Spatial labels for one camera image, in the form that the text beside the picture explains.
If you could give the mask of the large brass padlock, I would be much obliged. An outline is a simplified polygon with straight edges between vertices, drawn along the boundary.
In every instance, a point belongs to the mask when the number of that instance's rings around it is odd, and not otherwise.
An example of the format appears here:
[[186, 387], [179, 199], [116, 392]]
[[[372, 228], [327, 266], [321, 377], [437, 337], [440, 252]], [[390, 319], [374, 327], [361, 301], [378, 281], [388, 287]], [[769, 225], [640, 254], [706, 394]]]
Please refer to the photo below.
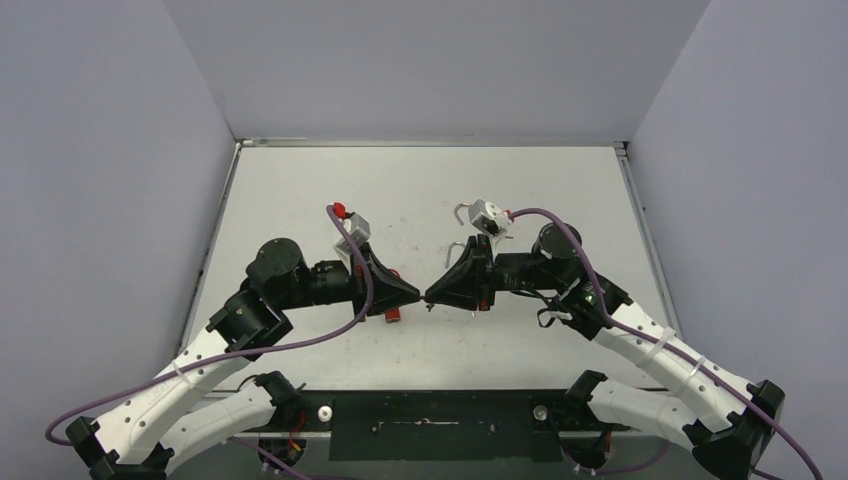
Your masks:
[[468, 202], [460, 202], [453, 209], [453, 214], [457, 222], [464, 226], [470, 223], [468, 213], [470, 211], [471, 204]]

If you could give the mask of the long-shackle brass padlock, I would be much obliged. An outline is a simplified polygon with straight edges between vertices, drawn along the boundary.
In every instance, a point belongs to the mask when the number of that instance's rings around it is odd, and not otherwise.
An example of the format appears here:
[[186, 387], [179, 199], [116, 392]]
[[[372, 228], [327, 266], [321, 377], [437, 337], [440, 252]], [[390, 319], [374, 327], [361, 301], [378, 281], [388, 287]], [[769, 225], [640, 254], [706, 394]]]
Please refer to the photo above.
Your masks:
[[463, 241], [454, 241], [448, 245], [444, 263], [445, 269], [450, 269], [456, 263], [466, 246], [467, 243]]

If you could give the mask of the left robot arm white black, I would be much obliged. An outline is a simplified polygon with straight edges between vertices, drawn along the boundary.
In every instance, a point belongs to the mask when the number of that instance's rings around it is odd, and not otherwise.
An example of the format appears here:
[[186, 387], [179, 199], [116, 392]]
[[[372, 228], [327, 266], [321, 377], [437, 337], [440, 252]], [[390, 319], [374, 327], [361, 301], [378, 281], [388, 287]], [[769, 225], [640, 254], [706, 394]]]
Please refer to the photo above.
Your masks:
[[348, 302], [373, 316], [419, 301], [419, 290], [384, 267], [368, 245], [360, 250], [364, 266], [340, 260], [308, 266], [295, 241], [265, 243], [239, 291], [161, 372], [162, 383], [97, 418], [80, 417], [67, 426], [90, 477], [165, 479], [232, 435], [264, 426], [290, 428], [301, 414], [300, 394], [278, 371], [259, 375], [243, 393], [195, 406], [256, 361], [261, 348], [292, 331], [288, 310]]

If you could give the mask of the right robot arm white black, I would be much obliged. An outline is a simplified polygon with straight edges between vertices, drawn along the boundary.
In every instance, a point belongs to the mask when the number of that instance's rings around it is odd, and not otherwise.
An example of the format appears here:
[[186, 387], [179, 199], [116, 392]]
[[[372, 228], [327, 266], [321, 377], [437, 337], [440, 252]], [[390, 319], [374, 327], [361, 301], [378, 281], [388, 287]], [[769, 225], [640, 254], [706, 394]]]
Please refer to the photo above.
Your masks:
[[595, 290], [568, 234], [549, 223], [527, 253], [498, 253], [470, 237], [459, 259], [424, 294], [429, 304], [487, 311], [499, 292], [544, 302], [545, 313], [630, 361], [662, 385], [656, 394], [585, 371], [568, 389], [565, 414], [577, 428], [596, 422], [649, 433], [688, 450], [718, 479], [748, 479], [774, 435], [785, 394], [774, 383], [730, 373], [652, 319], [603, 276]]

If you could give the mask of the red cable padlock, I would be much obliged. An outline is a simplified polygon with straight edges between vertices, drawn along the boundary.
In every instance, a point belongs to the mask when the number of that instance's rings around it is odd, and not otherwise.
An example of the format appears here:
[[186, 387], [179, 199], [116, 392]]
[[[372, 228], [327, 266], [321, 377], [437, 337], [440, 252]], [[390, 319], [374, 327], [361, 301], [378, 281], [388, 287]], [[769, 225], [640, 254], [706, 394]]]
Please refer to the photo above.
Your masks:
[[[401, 276], [400, 276], [400, 274], [399, 274], [399, 272], [398, 272], [397, 270], [395, 270], [395, 269], [389, 269], [389, 271], [390, 271], [390, 273], [392, 273], [394, 276], [396, 276], [396, 277], [398, 277], [398, 278], [401, 278]], [[385, 323], [386, 323], [386, 324], [395, 324], [395, 323], [400, 322], [400, 321], [402, 320], [402, 316], [401, 316], [400, 308], [393, 308], [393, 309], [388, 310], [387, 312], [385, 312], [385, 314], [384, 314], [384, 320], [385, 320]]]

